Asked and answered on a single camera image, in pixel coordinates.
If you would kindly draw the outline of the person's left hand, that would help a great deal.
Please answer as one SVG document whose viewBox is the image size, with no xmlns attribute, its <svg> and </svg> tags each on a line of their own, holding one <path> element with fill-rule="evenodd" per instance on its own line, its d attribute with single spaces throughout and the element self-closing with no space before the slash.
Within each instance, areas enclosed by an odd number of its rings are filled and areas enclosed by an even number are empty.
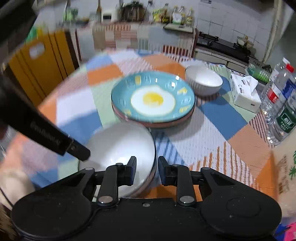
<svg viewBox="0 0 296 241">
<path fill-rule="evenodd" d="M 13 209 L 18 200 L 36 190 L 29 176 L 23 171 L 21 160 L 23 141 L 22 135 L 13 139 L 1 162 L 1 204 L 9 210 Z"/>
</svg>

